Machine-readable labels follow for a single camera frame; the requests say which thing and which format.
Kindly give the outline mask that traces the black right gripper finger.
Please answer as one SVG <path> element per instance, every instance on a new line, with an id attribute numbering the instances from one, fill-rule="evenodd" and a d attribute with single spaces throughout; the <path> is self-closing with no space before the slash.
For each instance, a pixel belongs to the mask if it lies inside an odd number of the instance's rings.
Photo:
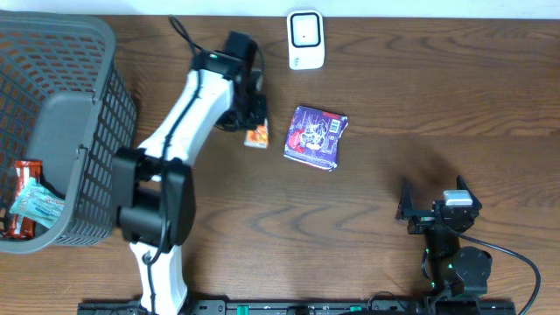
<path id="1" fill-rule="evenodd" d="M 395 218 L 397 220 L 407 220 L 414 211 L 413 199 L 411 196 L 410 184 L 405 178 L 402 181 L 402 194 L 399 200 Z"/>
<path id="2" fill-rule="evenodd" d="M 457 185 L 457 190 L 470 191 L 467 183 L 465 182 L 464 178 L 461 175 L 457 176 L 456 185 Z"/>

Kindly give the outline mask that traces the orange tissue pack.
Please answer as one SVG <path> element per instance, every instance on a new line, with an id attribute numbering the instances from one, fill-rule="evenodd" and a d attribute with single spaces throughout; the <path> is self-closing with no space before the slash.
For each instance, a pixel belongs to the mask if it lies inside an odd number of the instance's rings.
<path id="1" fill-rule="evenodd" d="M 256 129 L 246 132 L 244 145 L 251 148 L 267 149 L 269 145 L 269 124 L 265 119 L 264 123 L 258 125 Z"/>

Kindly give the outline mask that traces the purple snack packet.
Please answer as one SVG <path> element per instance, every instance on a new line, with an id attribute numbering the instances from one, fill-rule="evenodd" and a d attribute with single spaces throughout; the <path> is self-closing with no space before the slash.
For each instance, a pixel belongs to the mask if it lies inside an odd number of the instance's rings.
<path id="1" fill-rule="evenodd" d="M 285 138 L 283 156 L 331 172 L 338 166 L 338 143 L 347 125 L 345 115 L 298 106 Z"/>

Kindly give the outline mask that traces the green wet wipes pack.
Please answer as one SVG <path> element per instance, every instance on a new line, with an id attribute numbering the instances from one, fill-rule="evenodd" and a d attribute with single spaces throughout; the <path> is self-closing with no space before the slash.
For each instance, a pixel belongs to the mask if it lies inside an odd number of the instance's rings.
<path id="1" fill-rule="evenodd" d="M 46 228 L 52 228 L 62 215 L 65 201 L 35 178 L 29 178 L 10 208 L 11 214 L 31 219 Z"/>

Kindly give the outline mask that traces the red chocolate bar wrapper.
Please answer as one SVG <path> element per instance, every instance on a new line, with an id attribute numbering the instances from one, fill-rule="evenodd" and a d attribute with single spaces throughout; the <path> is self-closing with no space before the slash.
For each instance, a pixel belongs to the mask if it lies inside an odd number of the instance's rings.
<path id="1" fill-rule="evenodd" d="M 15 162 L 17 173 L 17 184 L 14 200 L 17 200 L 25 186 L 34 178 L 40 180 L 42 173 L 42 162 L 39 160 L 18 160 Z M 21 214 L 13 213 L 10 210 L 12 219 L 6 235 L 11 239 L 29 240 L 35 236 L 36 222 L 32 219 L 24 217 Z"/>

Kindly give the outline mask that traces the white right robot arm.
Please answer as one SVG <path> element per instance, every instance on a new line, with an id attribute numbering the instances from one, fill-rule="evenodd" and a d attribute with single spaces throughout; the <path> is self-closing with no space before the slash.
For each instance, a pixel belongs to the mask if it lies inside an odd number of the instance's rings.
<path id="1" fill-rule="evenodd" d="M 481 208 L 462 177 L 457 177 L 457 187 L 444 191 L 443 198 L 433 201 L 429 210 L 414 207 L 410 185 L 403 183 L 395 217 L 408 222 L 410 235 L 424 236 L 423 273 L 433 282 L 433 290 L 440 299 L 487 293 L 492 257 L 484 250 L 463 247 L 459 242 L 473 226 Z"/>

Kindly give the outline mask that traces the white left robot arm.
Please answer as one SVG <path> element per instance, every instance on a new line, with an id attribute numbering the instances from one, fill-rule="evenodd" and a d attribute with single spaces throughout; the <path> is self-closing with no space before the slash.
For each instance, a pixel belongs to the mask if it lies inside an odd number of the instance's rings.
<path id="1" fill-rule="evenodd" d="M 138 262 L 147 314 L 177 314 L 186 301 L 181 247 L 196 214 L 193 166 L 212 129 L 256 130 L 268 115 L 263 70 L 253 66 L 260 50 L 249 35 L 230 32 L 221 51 L 191 48 L 168 116 L 137 148 L 112 158 L 111 220 Z"/>

